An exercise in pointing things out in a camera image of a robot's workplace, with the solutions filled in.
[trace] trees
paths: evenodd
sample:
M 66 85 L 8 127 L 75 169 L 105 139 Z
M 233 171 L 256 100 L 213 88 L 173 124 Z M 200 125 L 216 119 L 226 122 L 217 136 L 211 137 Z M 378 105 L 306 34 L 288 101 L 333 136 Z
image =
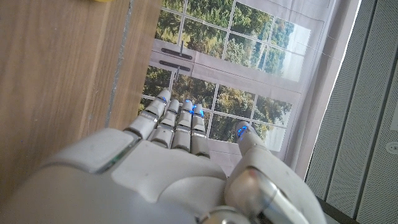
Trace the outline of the trees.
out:
M 191 19 L 185 19 L 182 39 L 188 49 L 221 58 L 226 32 L 206 26 Z
M 230 39 L 226 46 L 225 60 L 236 64 L 249 66 L 245 60 L 246 52 L 243 49 L 243 43 L 237 43 L 235 39 Z
M 233 0 L 188 1 L 187 14 L 227 28 Z
M 231 30 L 259 40 L 267 40 L 272 20 L 272 15 L 237 2 Z
M 178 82 L 173 84 L 172 98 L 179 102 L 189 99 L 195 104 L 200 103 L 202 107 L 211 109 L 215 88 L 215 83 L 180 75 Z
M 282 116 L 290 113 L 291 110 L 291 103 L 258 96 L 254 107 L 253 119 L 271 124 L 286 125 L 287 121 Z
M 284 21 L 282 19 L 276 19 L 274 29 L 272 31 L 271 43 L 282 48 L 287 48 L 289 44 L 289 35 L 293 32 L 293 30 L 293 23 Z M 268 50 L 265 71 L 267 73 L 281 77 L 283 75 L 281 69 L 283 67 L 285 54 L 286 53 L 283 50 L 270 47 Z
M 184 0 L 163 0 L 162 6 L 166 7 L 167 9 L 173 9 L 174 11 L 182 12 Z
M 157 21 L 155 38 L 176 44 L 180 23 L 180 16 L 162 10 L 159 15 L 159 20 Z
M 142 94 L 157 96 L 163 89 L 169 87 L 171 72 L 161 68 L 148 66 L 147 76 Z

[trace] window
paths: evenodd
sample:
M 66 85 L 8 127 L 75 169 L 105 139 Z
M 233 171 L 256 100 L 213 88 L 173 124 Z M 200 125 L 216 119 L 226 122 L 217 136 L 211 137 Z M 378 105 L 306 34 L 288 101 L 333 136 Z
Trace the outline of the window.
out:
M 310 33 L 233 0 L 164 0 L 155 38 L 297 82 Z
M 278 151 L 281 148 L 292 111 L 291 103 L 185 75 L 174 82 L 173 75 L 169 70 L 148 67 L 139 112 L 165 88 L 171 90 L 172 98 L 179 102 L 191 99 L 203 105 L 208 138 L 236 142 L 236 124 L 247 121 L 270 149 Z
M 324 26 L 302 15 L 272 1 L 163 0 L 141 107 L 167 88 L 203 105 L 210 139 L 235 142 L 247 121 L 270 150 L 286 150 Z M 191 58 L 164 51 L 182 42 Z M 175 82 L 177 65 L 190 70 Z

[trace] window pane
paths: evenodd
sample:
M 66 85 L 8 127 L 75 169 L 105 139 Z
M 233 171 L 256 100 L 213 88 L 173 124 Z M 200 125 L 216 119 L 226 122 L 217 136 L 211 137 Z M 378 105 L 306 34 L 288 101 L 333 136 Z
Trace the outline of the window pane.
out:
M 274 16 L 236 3 L 231 30 L 267 41 Z
M 184 47 L 221 58 L 226 32 L 206 26 L 191 19 L 185 19 L 182 39 Z
M 145 78 L 143 95 L 157 96 L 170 85 L 171 72 L 161 68 L 149 66 Z
M 198 78 L 180 75 L 178 82 L 173 83 L 172 98 L 183 102 L 186 99 L 201 103 L 202 107 L 211 109 L 216 84 Z
M 240 119 L 214 114 L 211 121 L 209 138 L 236 142 L 235 127 L 241 121 Z
M 209 125 L 210 113 L 209 112 L 205 112 L 205 115 L 204 115 L 203 119 L 205 120 L 205 128 L 206 128 L 206 131 L 207 131 L 207 127 Z
M 258 96 L 253 119 L 286 127 L 291 111 L 291 103 Z
M 155 38 L 176 44 L 180 23 L 181 16 L 161 10 L 159 20 L 157 21 Z
M 141 98 L 141 101 L 139 102 L 139 107 L 138 107 L 138 114 L 141 113 L 149 104 L 152 102 L 152 100 L 147 99 L 147 98 Z
M 262 70 L 267 46 L 235 34 L 230 34 L 225 60 L 249 68 Z
M 299 81 L 304 56 L 269 47 L 265 71 L 278 77 Z
M 227 28 L 233 0 L 189 0 L 187 14 L 211 24 Z
M 254 94 L 220 85 L 215 110 L 250 118 Z
M 184 0 L 163 0 L 162 6 L 167 9 L 182 12 L 182 9 L 184 8 Z
M 310 29 L 277 18 L 272 30 L 271 44 L 298 54 L 305 54 L 310 34 Z
M 279 151 L 285 136 L 284 128 L 277 128 L 265 124 L 252 123 L 254 130 L 266 144 L 266 148 L 273 151 Z

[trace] wood grain surface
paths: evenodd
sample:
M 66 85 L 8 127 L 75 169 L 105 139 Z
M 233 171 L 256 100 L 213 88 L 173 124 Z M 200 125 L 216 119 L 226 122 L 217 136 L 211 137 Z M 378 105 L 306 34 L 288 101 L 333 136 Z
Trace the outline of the wood grain surface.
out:
M 159 12 L 158 0 L 0 1 L 0 203 L 48 156 L 104 128 L 109 111 L 132 120 L 139 99 L 125 95 L 142 92 Z M 116 89 L 129 93 L 116 91 L 112 110 L 118 69 Z
M 158 18 L 160 14 L 160 8 L 158 11 L 152 9 L 160 4 L 161 1 L 150 3 L 136 1 L 133 5 L 134 13 L 129 25 L 125 48 L 132 53 L 124 56 L 126 63 L 121 66 L 118 89 L 115 92 L 113 110 L 110 114 L 110 128 L 123 129 L 137 116 L 146 77 L 142 74 L 146 74 L 150 60 L 150 51 L 148 51 L 147 46 L 150 46 L 152 50 L 156 32 L 156 26 L 151 25 L 153 23 L 152 18 L 154 16 Z M 155 15 L 145 13 L 148 11 L 152 11 Z M 150 21 L 150 23 L 140 22 L 141 20 Z

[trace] textured wall panel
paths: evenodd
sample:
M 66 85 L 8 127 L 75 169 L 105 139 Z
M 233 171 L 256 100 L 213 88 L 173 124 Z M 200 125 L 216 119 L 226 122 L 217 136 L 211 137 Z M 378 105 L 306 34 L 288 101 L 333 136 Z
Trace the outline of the textured wall panel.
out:
M 351 217 L 388 94 L 397 34 L 397 1 L 378 1 L 326 197 L 326 202 Z
M 306 182 L 315 195 L 323 200 L 326 197 L 333 162 L 354 81 L 358 74 L 361 52 L 366 43 L 374 5 L 374 0 L 363 0 L 359 8 L 345 59 L 331 93 L 308 169 Z
M 386 150 L 387 143 L 398 141 L 398 131 L 390 130 L 397 103 L 398 67 L 359 206 L 357 221 L 360 223 L 398 223 L 398 155 Z

